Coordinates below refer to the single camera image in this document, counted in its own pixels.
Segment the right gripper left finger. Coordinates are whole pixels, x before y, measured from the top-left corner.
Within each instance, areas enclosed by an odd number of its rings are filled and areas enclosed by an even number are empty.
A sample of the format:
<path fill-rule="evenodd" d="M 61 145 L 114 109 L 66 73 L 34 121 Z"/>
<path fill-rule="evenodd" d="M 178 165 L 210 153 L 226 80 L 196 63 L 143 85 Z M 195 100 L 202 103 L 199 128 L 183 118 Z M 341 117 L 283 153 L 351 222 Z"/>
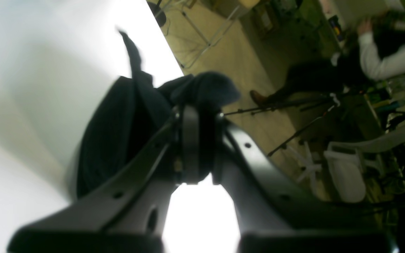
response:
<path fill-rule="evenodd" d="M 164 253 L 170 198 L 199 181 L 199 115 L 176 107 L 171 119 L 116 176 L 49 217 L 19 229 L 9 253 Z"/>

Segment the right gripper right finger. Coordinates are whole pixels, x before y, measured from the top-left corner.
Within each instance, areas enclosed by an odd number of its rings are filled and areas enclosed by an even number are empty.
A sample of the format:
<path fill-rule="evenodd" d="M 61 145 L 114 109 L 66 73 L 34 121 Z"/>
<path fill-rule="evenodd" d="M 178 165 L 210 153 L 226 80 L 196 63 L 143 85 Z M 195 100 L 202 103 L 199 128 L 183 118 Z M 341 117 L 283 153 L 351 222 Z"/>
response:
<path fill-rule="evenodd" d="M 238 220 L 237 253 L 397 253 L 386 232 L 353 211 L 317 199 L 265 156 L 218 109 L 200 110 L 202 154 L 231 197 Z"/>

